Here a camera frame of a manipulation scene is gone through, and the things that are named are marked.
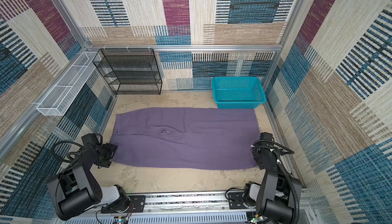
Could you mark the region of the teal plastic basket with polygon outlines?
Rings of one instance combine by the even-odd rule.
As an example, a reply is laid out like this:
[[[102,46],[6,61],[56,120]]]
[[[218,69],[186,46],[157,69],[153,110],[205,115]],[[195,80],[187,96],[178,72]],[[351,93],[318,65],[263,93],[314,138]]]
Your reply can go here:
[[[267,101],[256,77],[214,77],[212,93],[220,109],[254,109]]]

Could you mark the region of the purple trousers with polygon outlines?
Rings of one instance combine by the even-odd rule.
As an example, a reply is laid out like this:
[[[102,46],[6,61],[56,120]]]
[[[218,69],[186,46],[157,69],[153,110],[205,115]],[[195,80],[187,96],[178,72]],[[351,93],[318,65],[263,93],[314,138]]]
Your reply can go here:
[[[110,143],[124,165],[241,170],[259,135],[253,109],[146,108],[118,114]]]

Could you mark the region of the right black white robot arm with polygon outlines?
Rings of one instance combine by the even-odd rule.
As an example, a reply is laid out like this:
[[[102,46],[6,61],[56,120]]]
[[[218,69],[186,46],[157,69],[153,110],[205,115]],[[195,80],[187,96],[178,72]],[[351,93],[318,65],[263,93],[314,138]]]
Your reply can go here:
[[[273,223],[297,224],[300,218],[302,184],[284,167],[281,157],[294,151],[262,142],[252,146],[252,155],[260,169],[264,169],[261,184],[249,182],[244,187],[244,205],[254,207],[256,214]]]

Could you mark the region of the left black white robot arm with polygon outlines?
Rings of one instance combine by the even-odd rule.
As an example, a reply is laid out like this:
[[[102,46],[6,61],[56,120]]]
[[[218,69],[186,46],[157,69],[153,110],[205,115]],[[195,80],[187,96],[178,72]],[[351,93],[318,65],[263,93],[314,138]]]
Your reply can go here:
[[[71,152],[69,165],[47,180],[56,215],[63,221],[96,207],[102,213],[126,213],[133,204],[119,185],[101,187],[90,169],[93,165],[109,167],[113,152],[104,145],[84,146]]]

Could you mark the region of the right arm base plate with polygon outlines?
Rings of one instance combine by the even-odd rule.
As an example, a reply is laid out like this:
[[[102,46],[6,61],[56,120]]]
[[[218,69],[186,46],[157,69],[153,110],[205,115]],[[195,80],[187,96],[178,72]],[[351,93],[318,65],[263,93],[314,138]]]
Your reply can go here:
[[[254,209],[256,206],[253,201],[244,198],[244,194],[242,192],[229,192],[227,193],[227,199],[231,210]]]

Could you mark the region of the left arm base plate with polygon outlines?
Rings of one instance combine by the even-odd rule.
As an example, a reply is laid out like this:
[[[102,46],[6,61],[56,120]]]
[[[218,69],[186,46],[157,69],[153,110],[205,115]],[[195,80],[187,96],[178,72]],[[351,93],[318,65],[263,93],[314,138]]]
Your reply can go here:
[[[145,195],[129,195],[127,199],[120,197],[115,202],[104,206],[102,214],[142,213],[145,207]]]

